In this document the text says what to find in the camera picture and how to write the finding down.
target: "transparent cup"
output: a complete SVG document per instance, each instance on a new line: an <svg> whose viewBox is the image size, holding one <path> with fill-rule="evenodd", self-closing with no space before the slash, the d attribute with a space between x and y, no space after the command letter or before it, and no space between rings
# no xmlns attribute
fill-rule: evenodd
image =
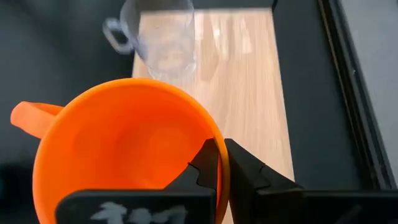
<svg viewBox="0 0 398 224"><path fill-rule="evenodd" d="M195 69L195 20L191 0L127 0L120 19L109 18L103 32L121 54L135 50L150 75L172 81ZM115 38L126 36L126 42Z"/></svg>

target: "orange cup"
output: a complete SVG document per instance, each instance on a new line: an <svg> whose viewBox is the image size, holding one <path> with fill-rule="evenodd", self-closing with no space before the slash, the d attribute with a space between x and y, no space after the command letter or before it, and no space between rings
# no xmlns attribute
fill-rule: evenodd
<svg viewBox="0 0 398 224"><path fill-rule="evenodd" d="M62 198L83 189L164 189L206 139L220 151L216 223L229 196L228 153L217 125L191 96L155 80L93 87L66 107L19 103L11 123L41 138L33 171L35 209L55 224Z"/></svg>

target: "light wood table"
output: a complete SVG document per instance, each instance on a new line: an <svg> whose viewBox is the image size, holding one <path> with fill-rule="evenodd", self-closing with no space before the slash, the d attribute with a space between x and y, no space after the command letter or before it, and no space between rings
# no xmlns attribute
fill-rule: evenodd
<svg viewBox="0 0 398 224"><path fill-rule="evenodd" d="M209 111L225 138L293 180L271 9L197 11L195 32L196 74L174 85ZM133 77L150 77L138 55ZM233 223L230 209L223 223Z"/></svg>

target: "cup handle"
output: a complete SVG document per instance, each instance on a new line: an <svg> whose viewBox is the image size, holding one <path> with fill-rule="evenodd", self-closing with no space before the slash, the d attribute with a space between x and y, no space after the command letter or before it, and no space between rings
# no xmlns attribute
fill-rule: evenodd
<svg viewBox="0 0 398 224"><path fill-rule="evenodd" d="M122 26L120 24L120 21L115 18L109 18L104 21L102 31L109 41L109 43L112 45L112 47L119 53L119 54L124 54L128 55L132 52L133 47L130 44L130 40L128 39L127 35L124 33ZM118 40L114 37L112 32L120 32L123 35L127 37L127 42L126 43L119 43Z"/></svg>
<svg viewBox="0 0 398 224"><path fill-rule="evenodd" d="M62 109L62 106L23 101L12 110L11 124L41 139Z"/></svg>

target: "orange handle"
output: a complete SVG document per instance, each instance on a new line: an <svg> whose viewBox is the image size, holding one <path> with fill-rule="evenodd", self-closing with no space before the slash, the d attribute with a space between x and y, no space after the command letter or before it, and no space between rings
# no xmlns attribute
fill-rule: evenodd
<svg viewBox="0 0 398 224"><path fill-rule="evenodd" d="M11 124L41 139L62 109L62 106L22 101L11 112Z"/></svg>

